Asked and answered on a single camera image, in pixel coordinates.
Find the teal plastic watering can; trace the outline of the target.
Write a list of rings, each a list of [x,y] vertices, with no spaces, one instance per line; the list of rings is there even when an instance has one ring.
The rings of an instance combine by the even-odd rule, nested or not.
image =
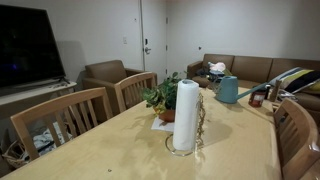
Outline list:
[[[238,93],[238,78],[236,76],[224,76],[219,84],[219,90],[215,98],[223,103],[235,104],[239,99],[257,91],[267,85],[267,82],[255,86],[241,94]]]

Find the green potted plant terracotta pot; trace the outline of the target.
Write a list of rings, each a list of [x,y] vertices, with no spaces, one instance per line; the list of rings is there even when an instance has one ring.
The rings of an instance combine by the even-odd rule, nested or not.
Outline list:
[[[144,88],[142,97],[147,108],[153,108],[160,120],[173,122],[175,120],[178,82],[181,81],[178,72],[168,76],[160,85]]]

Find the dried brown plant sprig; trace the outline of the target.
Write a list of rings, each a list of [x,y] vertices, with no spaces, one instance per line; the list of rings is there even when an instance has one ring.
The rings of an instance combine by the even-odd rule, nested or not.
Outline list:
[[[196,145],[197,148],[201,147],[203,143],[202,135],[204,134],[203,124],[206,116],[206,112],[204,109],[203,104],[203,95],[199,93],[198,96],[198,126],[197,126],[197,133],[196,133]]]

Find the white paper towel roll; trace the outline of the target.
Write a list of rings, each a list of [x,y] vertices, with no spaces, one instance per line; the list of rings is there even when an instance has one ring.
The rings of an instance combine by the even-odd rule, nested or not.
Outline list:
[[[188,151],[195,146],[199,84],[184,79],[178,83],[173,146]]]

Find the white paper under pot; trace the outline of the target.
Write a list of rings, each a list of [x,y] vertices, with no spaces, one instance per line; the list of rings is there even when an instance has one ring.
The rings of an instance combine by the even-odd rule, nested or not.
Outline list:
[[[159,117],[156,117],[153,121],[153,124],[151,126],[152,130],[161,130],[161,131],[167,131],[167,132],[173,132],[174,131],[174,122],[165,122],[161,120]]]

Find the metal paper towel holder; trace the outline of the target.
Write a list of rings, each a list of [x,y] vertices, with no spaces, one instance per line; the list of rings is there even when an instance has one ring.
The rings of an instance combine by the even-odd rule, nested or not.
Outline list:
[[[169,134],[165,139],[166,149],[174,156],[186,157],[194,153],[194,150],[177,150],[173,146],[173,135]]]

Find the clutter pile on sofa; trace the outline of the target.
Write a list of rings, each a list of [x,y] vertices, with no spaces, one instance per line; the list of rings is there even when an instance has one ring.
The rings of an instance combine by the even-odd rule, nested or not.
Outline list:
[[[232,73],[226,68],[226,65],[223,62],[209,62],[208,66],[208,69],[199,69],[196,74],[202,78],[206,78],[210,82],[220,82],[224,76],[232,75]]]

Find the brown leather sofa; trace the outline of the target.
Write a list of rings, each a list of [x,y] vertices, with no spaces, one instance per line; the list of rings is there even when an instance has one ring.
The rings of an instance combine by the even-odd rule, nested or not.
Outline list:
[[[202,60],[187,66],[187,78],[196,81],[201,87],[208,87],[210,81],[206,75],[209,72],[209,62],[224,63],[231,74],[238,77],[239,86],[245,88],[271,81],[278,75],[296,67],[320,70],[320,62],[316,60],[205,54]],[[315,120],[320,119],[319,85],[302,89],[295,96],[298,103]]]

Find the dark lidded red jar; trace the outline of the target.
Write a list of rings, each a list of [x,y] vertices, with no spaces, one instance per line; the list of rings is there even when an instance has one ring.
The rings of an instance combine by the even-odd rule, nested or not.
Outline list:
[[[250,96],[248,104],[252,107],[261,107],[264,98],[265,98],[264,91],[254,91]]]

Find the wooden chair near television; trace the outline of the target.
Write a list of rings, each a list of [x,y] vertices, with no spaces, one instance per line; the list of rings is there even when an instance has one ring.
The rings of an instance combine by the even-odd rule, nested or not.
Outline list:
[[[54,123],[65,142],[84,134],[113,117],[109,98],[104,87],[91,88],[66,94],[43,102],[11,117],[19,139],[22,141],[30,161],[39,157],[39,151],[34,145],[28,126],[38,120],[43,120],[53,138],[54,144],[62,145]]]

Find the black flat screen television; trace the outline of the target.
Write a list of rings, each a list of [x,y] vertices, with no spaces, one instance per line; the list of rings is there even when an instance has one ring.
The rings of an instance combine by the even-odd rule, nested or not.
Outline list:
[[[0,5],[0,87],[64,76],[47,11]]]

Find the striped throw pillow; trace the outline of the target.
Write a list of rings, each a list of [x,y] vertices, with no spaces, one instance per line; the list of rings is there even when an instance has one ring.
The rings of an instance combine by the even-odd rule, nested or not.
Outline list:
[[[274,86],[276,81],[280,80],[280,88],[287,92],[295,94],[297,92],[320,92],[320,71],[313,69],[304,69],[302,67],[295,67],[290,69],[272,80],[269,84]]]

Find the wooden chair right side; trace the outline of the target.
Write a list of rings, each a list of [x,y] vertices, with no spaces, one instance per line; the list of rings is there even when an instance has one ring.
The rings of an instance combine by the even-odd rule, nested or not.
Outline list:
[[[320,159],[316,122],[291,99],[283,100],[273,117],[282,177],[299,180]]]

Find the white tv stand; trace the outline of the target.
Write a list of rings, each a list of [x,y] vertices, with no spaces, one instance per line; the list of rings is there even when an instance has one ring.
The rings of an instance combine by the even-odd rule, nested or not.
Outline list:
[[[36,89],[31,89],[27,91],[22,91],[14,94],[1,96],[0,107],[4,108],[7,106],[19,105],[25,102],[29,102],[30,100],[34,100],[35,98],[39,98],[40,96],[45,96],[48,94],[53,94],[62,90],[73,88],[76,85],[77,83],[73,81],[70,81],[69,83],[59,82],[59,83],[39,87]]]

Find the wicker basket on floor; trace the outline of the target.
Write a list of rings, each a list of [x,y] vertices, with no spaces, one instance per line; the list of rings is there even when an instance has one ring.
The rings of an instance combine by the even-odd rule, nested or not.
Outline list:
[[[28,163],[28,160],[25,159],[25,153],[24,145],[16,140],[8,147],[2,156],[10,166],[20,168]]]

